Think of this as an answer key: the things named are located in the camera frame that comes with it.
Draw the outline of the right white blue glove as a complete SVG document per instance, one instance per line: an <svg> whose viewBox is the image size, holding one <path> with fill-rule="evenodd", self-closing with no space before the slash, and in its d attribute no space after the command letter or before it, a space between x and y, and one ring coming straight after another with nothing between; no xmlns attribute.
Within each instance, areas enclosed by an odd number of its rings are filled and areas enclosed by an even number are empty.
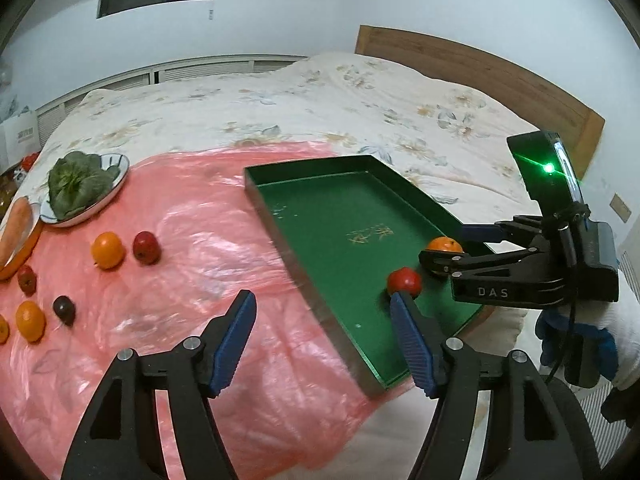
<svg viewBox="0 0 640 480"><path fill-rule="evenodd" d="M618 390L639 380L639 301L625 275L618 274L618 300L579 301L539 315L535 333L541 340L540 362L563 361L565 380L592 388L601 378Z"/></svg>

